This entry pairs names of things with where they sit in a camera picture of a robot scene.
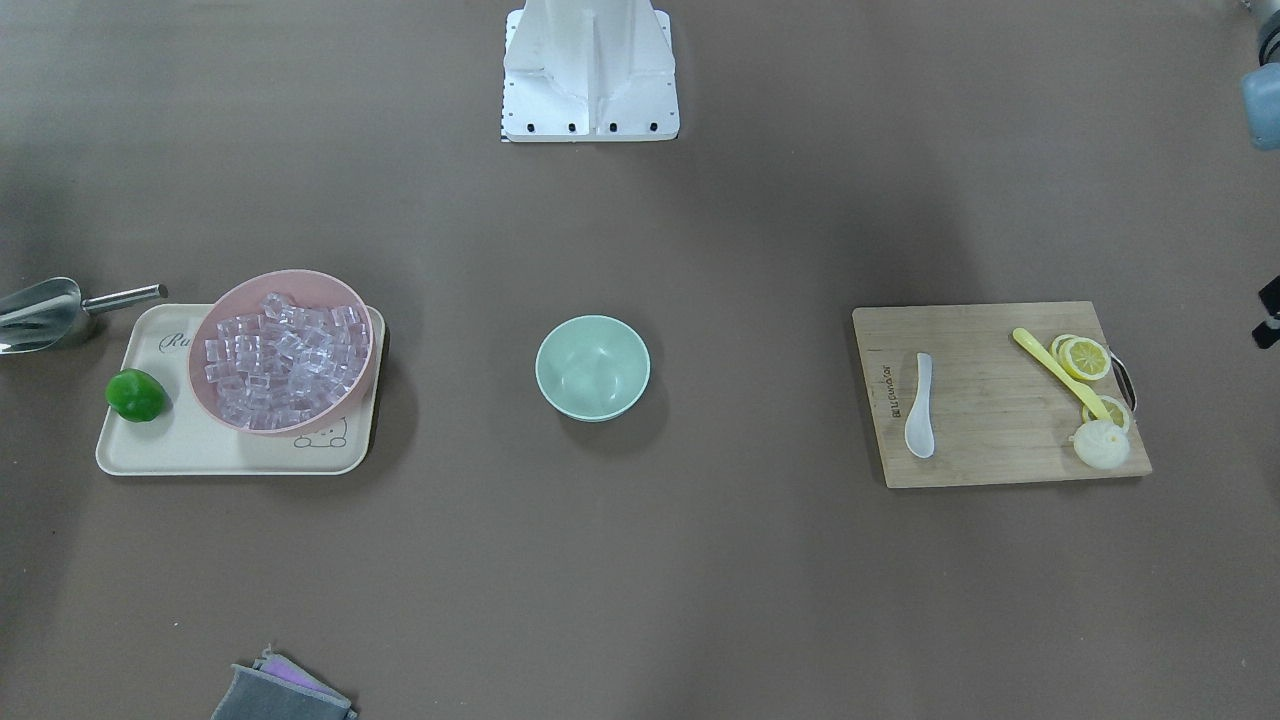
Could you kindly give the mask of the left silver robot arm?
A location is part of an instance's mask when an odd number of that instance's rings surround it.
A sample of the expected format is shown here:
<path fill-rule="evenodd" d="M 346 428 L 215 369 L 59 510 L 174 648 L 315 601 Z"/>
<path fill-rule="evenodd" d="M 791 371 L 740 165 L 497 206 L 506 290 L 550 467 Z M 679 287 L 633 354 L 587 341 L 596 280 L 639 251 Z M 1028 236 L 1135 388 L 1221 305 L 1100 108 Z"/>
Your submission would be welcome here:
<path fill-rule="evenodd" d="M 1279 1 L 1239 1 L 1257 26 L 1258 67 L 1242 78 L 1242 100 L 1252 145 L 1279 150 Z"/>

